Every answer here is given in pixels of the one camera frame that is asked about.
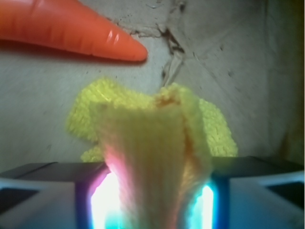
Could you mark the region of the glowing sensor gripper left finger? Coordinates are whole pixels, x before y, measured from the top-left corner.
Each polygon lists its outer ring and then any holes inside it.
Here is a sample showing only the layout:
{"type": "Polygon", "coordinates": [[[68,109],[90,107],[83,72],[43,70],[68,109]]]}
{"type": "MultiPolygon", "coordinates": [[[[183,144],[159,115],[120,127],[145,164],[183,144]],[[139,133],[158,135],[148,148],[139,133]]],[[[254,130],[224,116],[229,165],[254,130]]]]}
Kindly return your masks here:
{"type": "Polygon", "coordinates": [[[116,177],[105,163],[34,163],[0,175],[3,229],[117,229],[116,177]]]}

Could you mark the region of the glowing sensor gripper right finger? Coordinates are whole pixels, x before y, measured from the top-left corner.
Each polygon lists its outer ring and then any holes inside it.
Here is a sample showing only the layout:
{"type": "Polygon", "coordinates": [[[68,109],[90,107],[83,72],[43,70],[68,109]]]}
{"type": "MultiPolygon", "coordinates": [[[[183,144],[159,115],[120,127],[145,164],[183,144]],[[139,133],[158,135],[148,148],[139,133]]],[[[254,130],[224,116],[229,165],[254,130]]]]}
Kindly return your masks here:
{"type": "Polygon", "coordinates": [[[276,157],[214,157],[196,197],[193,229],[302,229],[305,168],[276,157]]]}

